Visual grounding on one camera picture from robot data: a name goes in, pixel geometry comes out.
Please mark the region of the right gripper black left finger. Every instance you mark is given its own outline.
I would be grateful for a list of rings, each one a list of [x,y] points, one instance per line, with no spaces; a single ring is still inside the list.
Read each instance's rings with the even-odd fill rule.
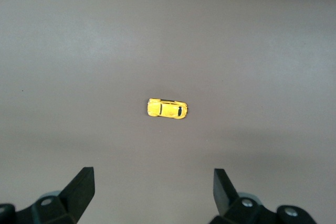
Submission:
[[[43,194],[25,209],[1,204],[1,223],[77,223],[94,195],[94,169],[84,167],[63,190]]]

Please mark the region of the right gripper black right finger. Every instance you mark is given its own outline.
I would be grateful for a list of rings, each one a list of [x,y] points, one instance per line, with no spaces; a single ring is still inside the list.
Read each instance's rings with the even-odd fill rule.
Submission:
[[[219,215],[211,223],[315,223],[300,207],[281,205],[272,212],[255,195],[238,193],[224,169],[214,169],[213,196]]]

